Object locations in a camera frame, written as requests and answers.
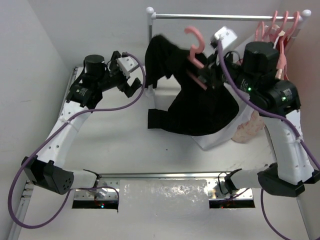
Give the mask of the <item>black shirt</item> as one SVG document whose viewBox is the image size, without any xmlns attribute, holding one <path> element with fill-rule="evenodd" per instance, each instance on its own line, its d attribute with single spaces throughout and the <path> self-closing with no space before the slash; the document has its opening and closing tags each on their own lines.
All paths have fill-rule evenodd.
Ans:
<svg viewBox="0 0 320 240">
<path fill-rule="evenodd" d="M 181 88 L 168 110 L 148 110 L 147 127 L 188 136 L 210 135 L 227 126 L 238 110 L 236 100 L 224 85 L 195 94 Z"/>
</svg>

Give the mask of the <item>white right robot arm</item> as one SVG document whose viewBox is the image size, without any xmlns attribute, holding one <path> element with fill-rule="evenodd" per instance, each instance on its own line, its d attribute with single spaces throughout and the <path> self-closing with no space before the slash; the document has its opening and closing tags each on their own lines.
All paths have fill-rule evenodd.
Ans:
<svg viewBox="0 0 320 240">
<path fill-rule="evenodd" d="M 311 165 L 314 157 L 303 141 L 297 88 L 276 75 L 278 63 L 284 58 L 282 52 L 271 42 L 252 41 L 244 48 L 241 64 L 226 56 L 218 45 L 216 52 L 209 56 L 206 69 L 214 70 L 218 79 L 228 83 L 242 100 L 240 115 L 231 127 L 197 136 L 195 141 L 204 150 L 217 146 L 233 137 L 236 127 L 243 124 L 250 113 L 258 112 L 275 162 L 265 169 L 234 170 L 225 176 L 224 187 L 230 193 L 257 188 L 274 196 L 299 196 L 305 184 L 319 181 L 320 171 Z"/>
</svg>

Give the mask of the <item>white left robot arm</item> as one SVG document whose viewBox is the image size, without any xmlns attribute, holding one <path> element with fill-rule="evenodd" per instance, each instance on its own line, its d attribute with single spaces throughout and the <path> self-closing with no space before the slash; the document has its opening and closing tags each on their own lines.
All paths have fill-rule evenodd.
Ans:
<svg viewBox="0 0 320 240">
<path fill-rule="evenodd" d="M 84 58 L 82 72 L 70 85 L 48 138 L 36 153 L 22 160 L 23 171 L 34 185 L 59 195 L 66 194 L 71 188 L 95 185 L 97 174 L 64 169 L 67 153 L 83 123 L 98 111 L 96 106 L 102 100 L 103 92 L 118 88 L 130 98 L 144 88 L 138 78 L 128 84 L 130 74 L 138 67 L 140 64 L 125 52 L 114 51 L 108 62 L 98 54 Z"/>
</svg>

